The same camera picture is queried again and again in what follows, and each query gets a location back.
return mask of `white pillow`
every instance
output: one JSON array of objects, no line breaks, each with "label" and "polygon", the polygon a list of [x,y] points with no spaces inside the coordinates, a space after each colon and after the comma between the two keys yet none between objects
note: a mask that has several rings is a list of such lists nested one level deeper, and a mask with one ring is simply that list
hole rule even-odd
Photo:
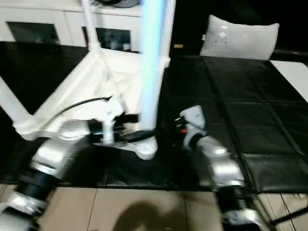
[{"label": "white pillow", "polygon": [[248,26],[209,16],[208,30],[200,55],[245,59],[270,58],[274,51],[279,24]]}]

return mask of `white cabinet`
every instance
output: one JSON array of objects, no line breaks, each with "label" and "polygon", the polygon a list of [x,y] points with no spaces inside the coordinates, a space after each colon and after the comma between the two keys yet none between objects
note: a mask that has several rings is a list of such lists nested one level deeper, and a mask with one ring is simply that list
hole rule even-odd
[{"label": "white cabinet", "polygon": [[[73,44],[87,45],[83,13],[65,12]],[[141,50],[141,17],[93,14],[94,24],[102,47],[120,51]]]},{"label": "white cabinet", "polygon": [[72,45],[64,11],[0,8],[0,40]]}]

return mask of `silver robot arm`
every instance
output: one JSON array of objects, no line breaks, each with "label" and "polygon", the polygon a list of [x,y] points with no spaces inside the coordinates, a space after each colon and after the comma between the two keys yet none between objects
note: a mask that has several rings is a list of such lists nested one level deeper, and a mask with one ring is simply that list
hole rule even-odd
[{"label": "silver robot arm", "polygon": [[202,152],[208,160],[212,189],[222,214],[224,230],[275,230],[257,209],[238,163],[219,141],[207,135],[201,107],[188,108],[180,116],[176,122],[177,126],[186,128],[184,146],[189,150]]},{"label": "silver robot arm", "polygon": [[[138,115],[116,116],[111,126],[97,120],[69,120],[54,138],[45,141],[6,202],[0,204],[0,231],[36,231],[36,223],[48,199],[69,171],[77,153],[93,144],[125,149],[154,136],[154,131],[129,133],[125,123],[136,123]],[[134,145],[128,145],[130,151]]]},{"label": "silver robot arm", "polygon": [[1,231],[35,231],[47,199],[69,170],[80,149],[91,145],[86,120],[65,122],[58,134],[45,141],[7,201],[0,204]]}]

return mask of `beige floor tile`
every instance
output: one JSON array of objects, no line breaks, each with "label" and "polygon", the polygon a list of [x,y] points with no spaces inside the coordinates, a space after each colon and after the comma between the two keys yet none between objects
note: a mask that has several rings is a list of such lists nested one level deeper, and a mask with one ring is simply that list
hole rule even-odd
[{"label": "beige floor tile", "polygon": [[2,193],[2,196],[0,198],[0,202],[6,201],[9,198],[9,196],[11,195],[11,193],[14,190],[15,187],[16,187],[16,185],[7,185],[4,192]]},{"label": "beige floor tile", "polygon": [[212,192],[185,193],[189,231],[222,231],[220,211]]},{"label": "beige floor tile", "polygon": [[89,231],[186,231],[182,193],[99,189]]},{"label": "beige floor tile", "polygon": [[258,206],[258,209],[262,213],[263,217],[266,218],[266,220],[275,219],[275,215],[273,213],[273,210],[270,206],[268,197],[265,193],[258,195],[258,198],[260,202],[263,204],[263,206]]},{"label": "beige floor tile", "polygon": [[41,231],[86,231],[96,189],[58,188],[46,213]]},{"label": "beige floor tile", "polygon": [[[287,215],[287,209],[284,206],[282,198],[280,194],[266,194],[269,200],[269,204],[273,210],[274,216],[276,218]],[[307,206],[307,199],[300,200],[299,198],[295,198],[292,194],[283,194],[285,203],[289,211],[292,213],[296,210],[299,210],[305,206]],[[297,231],[306,231],[308,226],[308,215],[302,215],[293,219],[293,224]],[[290,221],[286,221],[284,223],[279,224],[279,229],[281,231],[292,231],[293,226]]]},{"label": "beige floor tile", "polygon": [[0,184],[0,198],[1,198],[2,194],[4,193],[6,186],[7,186],[6,184]]}]

